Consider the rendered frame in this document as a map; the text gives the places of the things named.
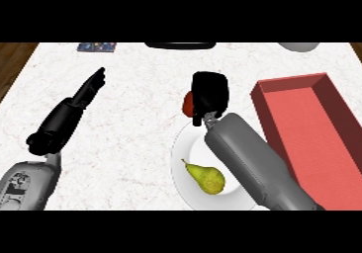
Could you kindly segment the yellow-green pear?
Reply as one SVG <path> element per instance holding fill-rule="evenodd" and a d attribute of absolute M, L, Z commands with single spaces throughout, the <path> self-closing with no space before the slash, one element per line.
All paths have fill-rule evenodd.
<path fill-rule="evenodd" d="M 217 195 L 225 188 L 225 176 L 217 168 L 204 167 L 182 161 L 186 172 L 193 179 L 199 189 L 208 195 Z"/>

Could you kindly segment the red bell pepper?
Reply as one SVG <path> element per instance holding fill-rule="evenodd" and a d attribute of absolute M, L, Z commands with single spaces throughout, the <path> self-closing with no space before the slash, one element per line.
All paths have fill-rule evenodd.
<path fill-rule="evenodd" d="M 185 94 L 185 97 L 183 97 L 182 112 L 189 118 L 192 118 L 193 104 L 192 104 L 192 92 L 191 91 Z"/>

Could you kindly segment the white round plate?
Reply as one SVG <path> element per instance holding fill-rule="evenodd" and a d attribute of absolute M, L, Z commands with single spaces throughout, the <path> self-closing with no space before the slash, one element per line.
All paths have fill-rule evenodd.
<path fill-rule="evenodd" d="M 196 211 L 264 211 L 256 204 L 250 194 L 229 172 L 225 164 L 214 156 L 204 143 L 205 127 L 188 123 L 180 130 L 171 155 L 174 184 L 180 197 Z M 185 163 L 214 167 L 225 177 L 225 188 L 217 195 L 208 195 L 186 172 Z"/>

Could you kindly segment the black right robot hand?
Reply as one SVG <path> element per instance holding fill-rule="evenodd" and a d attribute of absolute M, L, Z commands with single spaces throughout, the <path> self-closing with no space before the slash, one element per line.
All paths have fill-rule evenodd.
<path fill-rule="evenodd" d="M 192 125 L 201 126 L 201 119 L 207 113 L 216 113 L 219 119 L 227 109 L 229 88 L 223 74 L 198 71 L 192 74 Z"/>

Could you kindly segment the pale grey round object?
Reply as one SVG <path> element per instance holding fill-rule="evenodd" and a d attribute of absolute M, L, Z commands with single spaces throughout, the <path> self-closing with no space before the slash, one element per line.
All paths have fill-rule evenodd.
<path fill-rule="evenodd" d="M 295 52 L 309 52 L 318 47 L 318 42 L 281 42 L 281 46 Z"/>

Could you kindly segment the dark blue patterned flat object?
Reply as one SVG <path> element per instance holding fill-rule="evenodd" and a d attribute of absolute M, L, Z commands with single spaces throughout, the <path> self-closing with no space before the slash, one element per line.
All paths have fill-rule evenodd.
<path fill-rule="evenodd" d="M 115 45 L 115 42 L 81 42 L 77 50 L 83 52 L 112 52 Z"/>

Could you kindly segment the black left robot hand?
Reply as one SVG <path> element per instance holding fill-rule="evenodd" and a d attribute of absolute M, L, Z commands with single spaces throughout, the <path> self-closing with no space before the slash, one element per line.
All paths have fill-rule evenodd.
<path fill-rule="evenodd" d="M 74 96 L 59 102 L 37 132 L 29 135 L 26 144 L 34 155 L 56 154 L 62 150 L 78 125 L 83 111 L 103 85 L 105 68 L 100 67 L 84 81 Z"/>

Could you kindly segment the black flat appliance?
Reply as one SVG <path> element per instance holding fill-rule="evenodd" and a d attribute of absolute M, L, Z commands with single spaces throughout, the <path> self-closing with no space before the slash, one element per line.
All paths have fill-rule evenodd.
<path fill-rule="evenodd" d="M 145 42 L 145 45 L 159 49 L 198 50 L 214 48 L 216 42 Z"/>

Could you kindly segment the red cardboard box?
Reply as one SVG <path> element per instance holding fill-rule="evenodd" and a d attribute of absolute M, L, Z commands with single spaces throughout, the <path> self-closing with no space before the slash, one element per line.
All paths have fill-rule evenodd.
<path fill-rule="evenodd" d="M 313 200 L 362 211 L 362 126 L 324 73 L 260 80 L 251 100 L 267 142 Z"/>

